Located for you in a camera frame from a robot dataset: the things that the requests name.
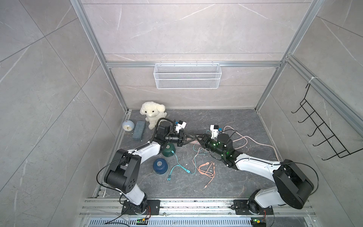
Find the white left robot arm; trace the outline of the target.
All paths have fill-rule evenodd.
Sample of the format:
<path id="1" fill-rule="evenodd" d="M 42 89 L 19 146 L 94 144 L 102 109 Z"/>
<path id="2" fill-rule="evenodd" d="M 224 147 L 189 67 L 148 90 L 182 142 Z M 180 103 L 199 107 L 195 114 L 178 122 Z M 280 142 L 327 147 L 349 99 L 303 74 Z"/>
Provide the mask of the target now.
<path id="1" fill-rule="evenodd" d="M 131 150 L 119 149 L 112 161 L 104 166 L 105 187 L 121 192 L 133 206 L 143 209 L 147 204 L 146 194 L 137 185 L 140 166 L 149 158 L 158 155 L 168 143 L 181 147 L 194 141 L 194 137 L 184 131 L 186 122 L 160 118 L 151 139 L 144 145 Z"/>

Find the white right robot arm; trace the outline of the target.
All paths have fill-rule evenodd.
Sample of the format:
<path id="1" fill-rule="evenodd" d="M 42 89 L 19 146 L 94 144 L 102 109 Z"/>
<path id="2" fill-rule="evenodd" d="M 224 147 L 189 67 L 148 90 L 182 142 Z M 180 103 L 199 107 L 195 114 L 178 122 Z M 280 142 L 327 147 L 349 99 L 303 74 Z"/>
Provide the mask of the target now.
<path id="1" fill-rule="evenodd" d="M 316 189 L 297 162 L 251 157 L 237 151 L 233 147 L 233 141 L 225 133 L 218 134 L 216 140 L 205 133 L 197 134 L 195 138 L 204 149 L 219 155 L 227 167 L 251 172 L 275 183 L 275 186 L 268 189 L 257 189 L 249 197 L 247 205 L 252 214 L 260 214 L 270 206 L 285 204 L 301 210 Z"/>

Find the pink power strip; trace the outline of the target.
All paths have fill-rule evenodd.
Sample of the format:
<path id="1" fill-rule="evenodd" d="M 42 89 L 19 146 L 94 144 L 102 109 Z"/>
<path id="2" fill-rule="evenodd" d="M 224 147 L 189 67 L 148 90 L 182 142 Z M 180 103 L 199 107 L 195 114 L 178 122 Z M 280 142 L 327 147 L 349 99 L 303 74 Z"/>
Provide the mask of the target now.
<path id="1" fill-rule="evenodd" d="M 242 139 L 244 139 L 244 140 L 246 141 L 246 143 L 245 143 L 244 145 L 242 145 L 242 146 L 240 146 L 240 147 L 238 147 L 238 148 L 235 148 L 235 149 L 241 149 L 241 148 L 243 148 L 243 147 L 246 147 L 246 145 L 248 144 L 248 139 L 249 139 L 249 140 L 253 141 L 255 144 L 258 144 L 258 145 L 261 145 L 261 146 L 267 146 L 267 147 L 271 147 L 271 148 L 273 148 L 273 150 L 274 150 L 274 152 L 275 152 L 275 155 L 276 155 L 276 157 L 277 157 L 277 160 L 278 160 L 278 161 L 280 161 L 279 156 L 278 156 L 278 153 L 277 153 L 277 151 L 276 151 L 276 149 L 275 149 L 275 147 L 274 147 L 274 146 L 271 146 L 271 145 L 268 145 L 268 144 L 262 144 L 262 143 L 259 143 L 259 142 L 255 141 L 253 138 L 251 138 L 251 137 L 249 137 L 249 136 L 243 136 L 243 135 L 241 135 L 241 134 L 240 134 L 237 130 L 235 130 L 234 128 L 232 128 L 231 126 L 228 126 L 228 125 L 227 125 L 227 126 L 225 126 L 225 127 L 222 129 L 222 131 L 221 131 L 220 133 L 225 133 L 226 131 L 228 131 L 228 130 L 226 130 L 226 128 L 230 128 L 230 129 L 228 129 L 228 130 L 233 131 L 233 134 L 234 134 L 234 133 L 236 133 L 236 134 L 238 134 L 238 135 L 240 136 L 240 138 L 233 140 L 233 142 L 236 142 L 236 141 L 239 141 L 239 140 L 242 140 Z M 200 145 L 198 141 L 193 141 L 193 142 L 191 142 L 191 144 L 193 144 L 193 147 L 194 147 L 196 144 Z"/>

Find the grey blue sponge block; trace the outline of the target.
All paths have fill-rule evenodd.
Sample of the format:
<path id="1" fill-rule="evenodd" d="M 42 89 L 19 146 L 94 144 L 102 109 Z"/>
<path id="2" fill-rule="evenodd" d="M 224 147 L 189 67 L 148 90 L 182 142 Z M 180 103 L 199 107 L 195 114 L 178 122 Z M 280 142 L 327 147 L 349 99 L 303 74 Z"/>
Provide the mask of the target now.
<path id="1" fill-rule="evenodd" d="M 137 121 L 132 135 L 133 140 L 135 141 L 142 140 L 145 127 L 146 127 L 145 121 Z"/>

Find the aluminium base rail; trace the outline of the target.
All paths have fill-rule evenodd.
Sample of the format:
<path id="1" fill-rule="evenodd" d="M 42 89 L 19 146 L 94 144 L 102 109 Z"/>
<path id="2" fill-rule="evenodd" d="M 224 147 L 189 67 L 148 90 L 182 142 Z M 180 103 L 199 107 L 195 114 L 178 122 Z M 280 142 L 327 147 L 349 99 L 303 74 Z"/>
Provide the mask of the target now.
<path id="1" fill-rule="evenodd" d="M 151 211 L 137 215 L 118 199 L 86 199 L 78 209 L 76 227 L 319 227 L 309 203 L 301 210 L 287 205 L 250 213 L 246 199 L 157 198 Z"/>

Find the blue meat grinder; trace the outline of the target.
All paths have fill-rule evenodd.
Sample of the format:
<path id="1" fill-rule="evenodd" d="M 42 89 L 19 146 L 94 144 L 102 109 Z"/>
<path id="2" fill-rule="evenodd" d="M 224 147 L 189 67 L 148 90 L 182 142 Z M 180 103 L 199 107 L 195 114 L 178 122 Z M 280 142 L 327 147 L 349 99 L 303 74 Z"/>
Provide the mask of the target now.
<path id="1" fill-rule="evenodd" d="M 169 165 L 163 158 L 158 158 L 153 163 L 153 170 L 157 175 L 164 175 L 168 171 Z"/>

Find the white plush dog toy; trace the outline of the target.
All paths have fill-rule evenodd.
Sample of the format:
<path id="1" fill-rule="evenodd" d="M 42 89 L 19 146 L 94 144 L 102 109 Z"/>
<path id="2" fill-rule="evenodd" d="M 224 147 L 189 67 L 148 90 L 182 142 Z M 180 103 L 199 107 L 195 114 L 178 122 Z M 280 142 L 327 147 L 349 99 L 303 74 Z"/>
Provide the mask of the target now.
<path id="1" fill-rule="evenodd" d="M 166 108 L 162 104 L 145 102 L 141 106 L 140 114 L 146 116 L 145 120 L 149 122 L 148 128 L 152 130 L 160 118 L 166 118 L 167 112 L 165 110 Z"/>

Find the small globe ball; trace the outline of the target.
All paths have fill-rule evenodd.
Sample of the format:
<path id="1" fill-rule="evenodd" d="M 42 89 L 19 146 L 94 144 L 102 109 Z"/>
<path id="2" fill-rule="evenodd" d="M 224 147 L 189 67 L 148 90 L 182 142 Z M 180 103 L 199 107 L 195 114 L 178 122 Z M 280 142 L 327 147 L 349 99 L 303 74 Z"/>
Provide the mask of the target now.
<path id="1" fill-rule="evenodd" d="M 135 123 L 133 121 L 131 121 L 131 120 L 125 120 L 122 123 L 122 128 L 125 131 L 133 131 L 134 128 L 135 128 Z"/>

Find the green meat grinder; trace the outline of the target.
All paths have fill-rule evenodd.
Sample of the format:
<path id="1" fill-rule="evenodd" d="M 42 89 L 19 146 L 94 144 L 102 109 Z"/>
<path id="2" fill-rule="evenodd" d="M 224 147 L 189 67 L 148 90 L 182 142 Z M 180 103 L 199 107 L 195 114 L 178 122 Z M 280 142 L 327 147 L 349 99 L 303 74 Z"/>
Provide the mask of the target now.
<path id="1" fill-rule="evenodd" d="M 162 149 L 162 154 L 165 157 L 172 157 L 175 155 L 175 152 L 176 148 L 173 143 L 167 143 Z"/>

